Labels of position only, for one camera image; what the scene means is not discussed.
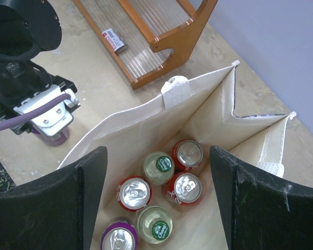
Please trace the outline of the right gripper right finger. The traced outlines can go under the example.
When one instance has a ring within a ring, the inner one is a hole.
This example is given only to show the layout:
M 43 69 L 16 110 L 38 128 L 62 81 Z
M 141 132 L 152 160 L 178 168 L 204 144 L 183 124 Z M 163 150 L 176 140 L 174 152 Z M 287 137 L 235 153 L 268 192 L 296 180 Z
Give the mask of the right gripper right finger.
M 219 146 L 210 148 L 209 159 L 229 249 L 313 249 L 313 188 Z

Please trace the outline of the glass soda bottle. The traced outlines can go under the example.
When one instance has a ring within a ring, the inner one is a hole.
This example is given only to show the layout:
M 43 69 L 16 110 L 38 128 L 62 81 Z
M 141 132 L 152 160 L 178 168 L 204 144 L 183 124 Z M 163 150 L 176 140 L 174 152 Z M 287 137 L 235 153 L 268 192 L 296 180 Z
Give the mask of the glass soda bottle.
M 156 185 L 167 183 L 174 175 L 175 164 L 165 152 L 153 152 L 143 161 L 142 173 L 148 181 Z
M 170 213 L 158 205 L 147 206 L 136 215 L 135 228 L 139 236 L 150 244 L 165 242 L 173 230 Z

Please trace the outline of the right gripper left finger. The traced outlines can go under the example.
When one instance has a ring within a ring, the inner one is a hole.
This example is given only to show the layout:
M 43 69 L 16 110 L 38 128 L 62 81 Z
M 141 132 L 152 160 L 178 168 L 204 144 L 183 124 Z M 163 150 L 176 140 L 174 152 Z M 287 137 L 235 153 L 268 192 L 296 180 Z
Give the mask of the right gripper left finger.
M 89 249 L 107 170 L 107 148 L 0 192 L 0 249 Z

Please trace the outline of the red cola can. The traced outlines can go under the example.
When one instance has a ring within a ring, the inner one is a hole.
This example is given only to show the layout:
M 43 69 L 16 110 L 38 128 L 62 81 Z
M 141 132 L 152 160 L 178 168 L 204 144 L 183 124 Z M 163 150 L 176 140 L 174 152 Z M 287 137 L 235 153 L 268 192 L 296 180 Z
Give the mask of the red cola can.
M 180 140 L 172 149 L 172 159 L 176 170 L 193 171 L 203 160 L 203 150 L 194 140 Z
M 199 178 L 190 172 L 178 172 L 165 188 L 165 195 L 179 205 L 195 203 L 201 196 L 202 184 Z
M 152 188 L 141 176 L 130 176 L 121 181 L 116 191 L 118 203 L 127 211 L 137 212 L 151 201 Z

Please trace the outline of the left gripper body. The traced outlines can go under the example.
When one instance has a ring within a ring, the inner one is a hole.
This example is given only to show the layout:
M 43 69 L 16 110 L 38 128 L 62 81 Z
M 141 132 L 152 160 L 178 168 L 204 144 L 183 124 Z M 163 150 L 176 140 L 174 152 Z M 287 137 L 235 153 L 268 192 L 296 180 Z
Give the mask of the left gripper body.
M 78 92 L 76 85 L 63 77 L 54 76 L 32 61 L 0 60 L 0 121 L 13 119 L 26 99 L 36 93 L 44 93 L 52 86 L 59 87 L 59 94 L 65 90 Z

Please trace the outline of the canvas tote bag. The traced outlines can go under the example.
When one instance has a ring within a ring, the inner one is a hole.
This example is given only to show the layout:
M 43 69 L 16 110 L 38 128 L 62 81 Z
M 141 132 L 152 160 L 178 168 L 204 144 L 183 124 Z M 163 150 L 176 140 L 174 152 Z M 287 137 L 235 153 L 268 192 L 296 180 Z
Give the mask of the canvas tote bag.
M 236 157 L 282 177 L 287 122 L 295 113 L 236 116 L 236 67 L 209 72 L 193 79 L 170 78 L 154 99 L 114 113 L 92 128 L 68 153 L 68 165 L 99 146 L 108 152 L 108 164 L 91 248 L 99 249 L 101 237 L 118 217 L 134 220 L 135 214 L 119 205 L 120 182 L 142 172 L 144 158 L 152 152 L 170 153 L 180 140 L 192 139 L 203 149 L 195 174 L 203 184 L 202 196 L 193 205 L 168 200 L 159 186 L 152 188 L 151 203 L 164 207 L 174 228 L 167 241 L 153 245 L 140 240 L 139 249 L 227 249 L 209 163 L 209 149 L 218 145 Z

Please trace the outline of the wooden shelf rack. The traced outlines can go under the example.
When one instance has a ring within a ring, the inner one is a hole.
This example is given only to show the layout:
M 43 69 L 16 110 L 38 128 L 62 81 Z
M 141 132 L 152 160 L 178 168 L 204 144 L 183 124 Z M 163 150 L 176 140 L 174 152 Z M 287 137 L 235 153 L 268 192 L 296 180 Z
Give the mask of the wooden shelf rack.
M 184 65 L 216 1 L 75 1 L 88 24 L 137 90 Z M 116 54 L 102 31 L 117 29 L 127 49 Z

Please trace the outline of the purple soda can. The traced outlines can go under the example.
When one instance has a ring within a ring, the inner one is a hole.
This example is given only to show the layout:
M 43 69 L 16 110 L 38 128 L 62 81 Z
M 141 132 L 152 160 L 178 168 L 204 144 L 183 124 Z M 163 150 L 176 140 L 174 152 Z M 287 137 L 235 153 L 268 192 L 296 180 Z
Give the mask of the purple soda can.
M 45 137 L 43 136 L 36 128 L 32 127 L 31 132 L 44 144 L 48 146 L 59 146 L 65 143 L 69 136 L 70 130 L 69 127 L 66 127 L 62 132 L 53 137 Z
M 111 220 L 104 230 L 100 241 L 100 249 L 136 250 L 138 249 L 138 243 L 138 234 L 131 220 L 127 217 L 116 217 Z

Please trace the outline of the glass soda bottle front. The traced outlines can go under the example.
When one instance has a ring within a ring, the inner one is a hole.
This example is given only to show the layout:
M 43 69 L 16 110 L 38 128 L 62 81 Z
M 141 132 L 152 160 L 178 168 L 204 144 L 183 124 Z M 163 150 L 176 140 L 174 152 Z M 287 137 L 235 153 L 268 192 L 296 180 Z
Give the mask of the glass soda bottle front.
M 165 242 L 173 230 L 170 213 L 158 205 L 147 206 L 136 215 L 135 228 L 139 236 L 150 244 Z

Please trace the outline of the small printed box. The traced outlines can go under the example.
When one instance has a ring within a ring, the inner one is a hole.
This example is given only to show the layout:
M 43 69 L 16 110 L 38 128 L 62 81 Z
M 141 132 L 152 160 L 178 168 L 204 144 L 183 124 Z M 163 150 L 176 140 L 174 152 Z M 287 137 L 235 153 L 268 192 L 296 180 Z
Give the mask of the small printed box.
M 117 29 L 106 29 L 102 31 L 102 35 L 116 54 L 127 49 L 127 43 Z

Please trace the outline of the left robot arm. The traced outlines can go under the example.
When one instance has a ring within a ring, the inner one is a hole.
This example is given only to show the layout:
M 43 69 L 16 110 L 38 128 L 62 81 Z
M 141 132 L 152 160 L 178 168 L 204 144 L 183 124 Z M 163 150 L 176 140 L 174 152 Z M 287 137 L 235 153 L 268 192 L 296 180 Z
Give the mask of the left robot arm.
M 73 82 L 32 62 L 61 41 L 59 17 L 48 1 L 0 1 L 0 120 L 17 116 L 14 107 L 53 84 L 77 92 Z

